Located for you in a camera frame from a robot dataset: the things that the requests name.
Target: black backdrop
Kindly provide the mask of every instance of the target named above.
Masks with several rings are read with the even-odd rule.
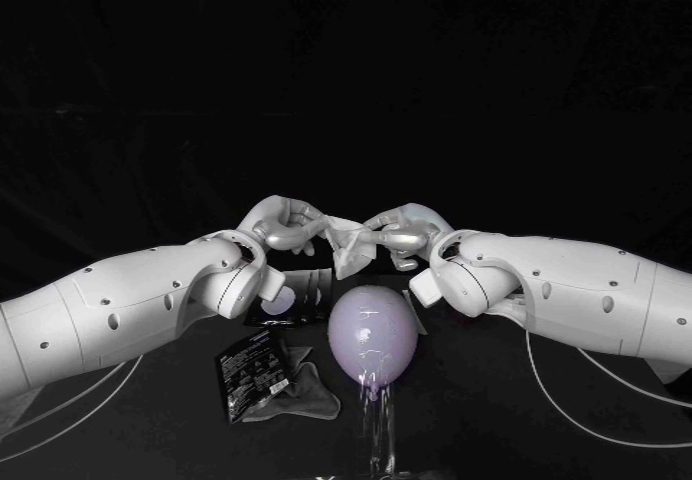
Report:
[[[692,271],[689,134],[660,128],[690,110],[680,3],[1,8],[1,300],[272,194],[359,221],[422,203]],[[380,250],[364,273],[392,271]]]

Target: robot forearm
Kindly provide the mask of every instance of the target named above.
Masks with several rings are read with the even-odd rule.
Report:
[[[474,231],[445,236],[429,267],[410,282],[423,305],[444,296],[572,346],[692,365],[690,274],[605,245]]]
[[[273,299],[282,280],[258,243],[235,231],[89,265],[0,304],[0,401],[135,358],[200,318],[233,318],[255,295]]]

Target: small purple object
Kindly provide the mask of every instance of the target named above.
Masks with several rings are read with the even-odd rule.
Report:
[[[403,297],[373,285],[346,292],[331,309],[328,344],[343,371],[369,388],[372,400],[403,372],[416,341],[416,321]]]

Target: robotic hand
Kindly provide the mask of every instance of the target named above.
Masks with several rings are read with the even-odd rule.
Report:
[[[690,274],[607,245],[452,231],[415,204],[367,226],[385,226],[363,238],[392,250],[399,270],[415,268],[412,255],[429,262],[409,284],[425,307],[444,297],[468,317],[504,316],[570,346],[644,358],[661,380],[692,365]]]
[[[272,301],[285,277],[265,252],[314,254],[324,226],[311,205],[271,196],[236,230],[106,258],[0,303],[0,402],[137,358],[196,320],[235,318],[255,295]]]

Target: table surface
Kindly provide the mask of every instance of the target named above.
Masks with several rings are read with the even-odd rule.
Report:
[[[334,283],[334,301],[363,277]],[[376,282],[400,291],[409,276]],[[609,444],[556,412],[530,369],[524,332],[501,317],[465,318],[445,302],[423,309],[428,330],[410,365],[393,385],[396,465],[409,471],[451,470],[493,478],[683,478],[686,449],[648,450]],[[327,325],[282,331],[288,345],[312,346],[325,387],[341,401],[333,421],[279,415],[229,426],[223,418],[213,357],[256,332],[242,320],[197,322],[183,337],[147,354],[122,390],[98,413],[57,440],[0,464],[0,477],[286,479],[354,474],[357,384],[343,373],[327,342]],[[618,439],[692,441],[681,408],[630,391],[576,350],[532,336],[546,388],[572,417]],[[634,384],[666,394],[640,359],[596,354]],[[59,414],[0,445],[0,457],[57,433],[100,403],[134,362]],[[90,372],[49,385],[28,418],[79,393],[105,374]]]

